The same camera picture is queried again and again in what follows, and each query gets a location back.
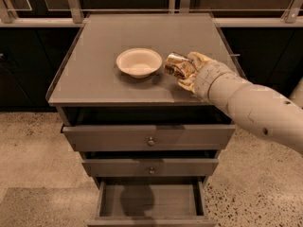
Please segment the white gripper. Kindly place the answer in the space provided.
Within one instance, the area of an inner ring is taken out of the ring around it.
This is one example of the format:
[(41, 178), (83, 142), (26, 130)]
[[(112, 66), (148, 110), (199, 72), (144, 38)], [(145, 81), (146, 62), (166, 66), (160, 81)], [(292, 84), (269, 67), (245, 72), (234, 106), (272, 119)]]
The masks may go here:
[(199, 52), (189, 52), (187, 57), (192, 61), (197, 77), (189, 76), (179, 79), (178, 84), (207, 103), (225, 103), (227, 99), (241, 87), (243, 78), (232, 71), (227, 65), (213, 61)]

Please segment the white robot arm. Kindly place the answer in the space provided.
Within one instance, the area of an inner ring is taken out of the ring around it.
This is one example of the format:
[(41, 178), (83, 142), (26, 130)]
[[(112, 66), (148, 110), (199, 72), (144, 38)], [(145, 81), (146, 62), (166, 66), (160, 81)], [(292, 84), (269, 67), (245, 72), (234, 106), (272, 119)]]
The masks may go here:
[(303, 153), (303, 109), (279, 92), (244, 79), (198, 52), (178, 64), (179, 85), (255, 136)]

